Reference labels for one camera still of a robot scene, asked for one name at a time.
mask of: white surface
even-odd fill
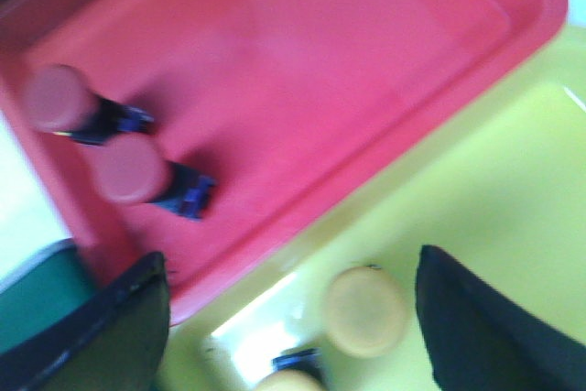
[[[586,27],[586,0],[570,0],[569,22]],[[0,115],[0,277],[38,249],[69,236]]]

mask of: yellow tray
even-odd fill
[[[567,27],[421,144],[209,307],[174,329],[164,390],[244,391],[272,358],[319,346],[336,391],[438,390],[414,311],[422,244],[437,244],[586,342],[586,30]],[[395,276],[405,339],[373,360],[325,339],[320,301],[352,266]]]

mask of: beige disc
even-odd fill
[[[367,358],[388,352],[407,323],[400,286],[378,268],[355,267],[339,274],[323,306],[328,337],[351,356]]]
[[[310,375],[296,370],[281,370],[265,377],[255,391],[324,391]]]

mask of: round cap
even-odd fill
[[[47,66],[35,73],[23,98],[30,123],[43,132],[78,130],[99,105],[83,75],[62,65]]]
[[[297,370],[281,370],[265,377],[255,391],[324,391],[320,382]]]
[[[94,180],[96,189],[108,201],[152,201],[170,185],[170,165],[149,136],[114,136],[100,150],[94,164]]]
[[[324,300],[324,325],[331,342],[355,357],[375,357],[403,335],[407,305],[400,286],[384,270],[355,267],[339,274]]]

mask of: red bottle cap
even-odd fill
[[[71,132],[97,112],[99,101],[83,75],[63,65],[41,69],[29,80],[24,105],[31,124],[43,132]]]
[[[96,189],[115,203],[152,201],[172,178],[155,142],[139,133],[113,137],[101,147],[94,166]]]

